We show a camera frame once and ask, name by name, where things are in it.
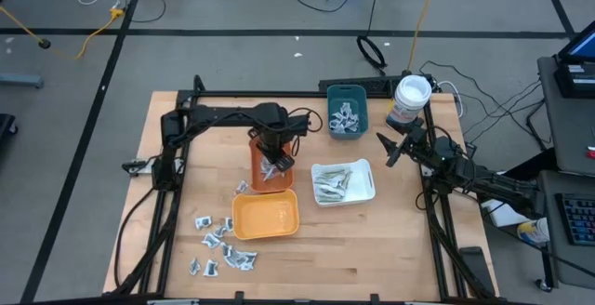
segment orange tray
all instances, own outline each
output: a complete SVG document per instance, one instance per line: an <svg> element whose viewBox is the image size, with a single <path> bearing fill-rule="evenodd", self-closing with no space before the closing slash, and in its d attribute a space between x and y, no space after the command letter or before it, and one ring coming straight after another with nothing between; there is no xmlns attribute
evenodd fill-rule
<svg viewBox="0 0 595 305"><path fill-rule="evenodd" d="M292 190L238 194L233 198L233 234L240 240L290 235L298 231L298 197Z"/></svg>
<svg viewBox="0 0 595 305"><path fill-rule="evenodd" d="M264 157L260 149L257 147L258 138L250 140L250 155L252 164L252 183L250 187L253 191L259 193L282 192L294 185L294 171L289 169L285 171L285 176L277 175L272 179L264 181L265 174L260 173L260 161ZM290 154L290 145L286 143L283 150Z"/></svg>

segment orange bowl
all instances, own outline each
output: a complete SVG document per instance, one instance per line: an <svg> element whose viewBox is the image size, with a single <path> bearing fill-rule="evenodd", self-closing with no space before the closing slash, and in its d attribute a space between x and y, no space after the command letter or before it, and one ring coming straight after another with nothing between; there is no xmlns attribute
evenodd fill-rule
<svg viewBox="0 0 595 305"><path fill-rule="evenodd" d="M298 197L292 190L238 194L233 198L233 234L240 240L291 235L299 228Z"/></svg>

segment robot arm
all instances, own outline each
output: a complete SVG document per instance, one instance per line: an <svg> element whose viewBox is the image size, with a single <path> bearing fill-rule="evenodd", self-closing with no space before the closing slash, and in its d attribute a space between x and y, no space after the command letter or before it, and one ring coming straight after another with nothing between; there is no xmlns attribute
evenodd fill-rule
<svg viewBox="0 0 595 305"><path fill-rule="evenodd" d="M177 150L213 126L252 127L248 136L258 137L257 147L263 155L280 171L288 170L295 161L283 147L294 137L305 137L310 123L309 113L289 114L274 102L252 108L196 105L164 114L161 117L163 151L152 166L153 186L157 190L174 190L179 185L174 162Z"/></svg>
<svg viewBox="0 0 595 305"><path fill-rule="evenodd" d="M535 184L500 176L485 166L475 165L464 157L466 154L450 137L437 138L431 147L426 140L427 130L421 127L422 124L423 120L416 119L398 146L377 133L389 156L387 166L394 166L401 154L407 154L431 172L434 179L432 189L438 194L448 194L461 187L464 191L477 193L481 199L506 203L529 219L542 217L544 201Z"/></svg>

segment teal bin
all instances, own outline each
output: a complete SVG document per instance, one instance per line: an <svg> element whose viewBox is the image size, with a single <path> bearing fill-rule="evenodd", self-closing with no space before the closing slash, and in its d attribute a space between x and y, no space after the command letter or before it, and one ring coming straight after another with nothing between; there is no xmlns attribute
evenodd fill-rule
<svg viewBox="0 0 595 305"><path fill-rule="evenodd" d="M351 106L351 111L354 114L358 114L359 123L357 132L347 131L345 133L333 132L330 127L328 131L333 139L359 139L365 131L368 129L368 106L366 102L365 89L361 86L330 86L326 90L326 97L328 100L328 121L330 123L334 118L331 116L333 113L340 112L341 106L344 102L348 102Z"/></svg>

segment gray floor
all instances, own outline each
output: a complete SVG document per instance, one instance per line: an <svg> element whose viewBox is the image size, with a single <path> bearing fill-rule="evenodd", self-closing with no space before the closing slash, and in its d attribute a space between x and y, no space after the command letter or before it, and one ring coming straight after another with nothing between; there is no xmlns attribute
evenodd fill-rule
<svg viewBox="0 0 595 305"><path fill-rule="evenodd" d="M309 0L313 4L324 0ZM375 30L415 28L424 0L377 0ZM592 19L592 0L562 0L576 30ZM335 14L308 10L294 0L166 0L165 16L131 28L233 29L364 29L372 0L350 0ZM81 7L76 0L5 0L5 7L35 28L97 28L113 0ZM160 11L158 0L141 0L135 19ZM120 20L113 28L119 27ZM0 17L0 27L14 27ZM561 32L549 0L433 0L424 30ZM63 51L74 53L82 36L48 35ZM0 86L0 113L18 116L20 133L4 150L0 164L0 302L17 302L57 202L74 150L98 89L114 37L93 40L82 60L70 61L39 49L24 35L0 35L0 71L39 73L40 90ZM398 74L406 65L410 38L375 38L389 67ZM558 51L564 40L441 39L418 41L414 69L425 60L454 64L475 77L481 88L504 101L534 82L536 59ZM455 83L460 92L496 106L467 81L445 68L424 69L439 80ZM315 90L320 79L374 76L352 37L128 36L115 67L99 120L74 187L69 208L47 264L36 300L88 297L103 286L112 253L128 178L119 165L135 156L149 97L154 90L192 85L200 74L208 89ZM520 105L540 100L538 89ZM483 118L480 105L464 99L468 129ZM517 117L523 120L524 113ZM491 121L474 127L474 139ZM545 111L535 116L542 137L549 136ZM538 153L534 141L508 118L476 143L476 162L505 169ZM563 285L552 294L535 289L541 277L540 256L533 249L492 230L488 240L503 296L544 304L587 303L590 290Z"/></svg>

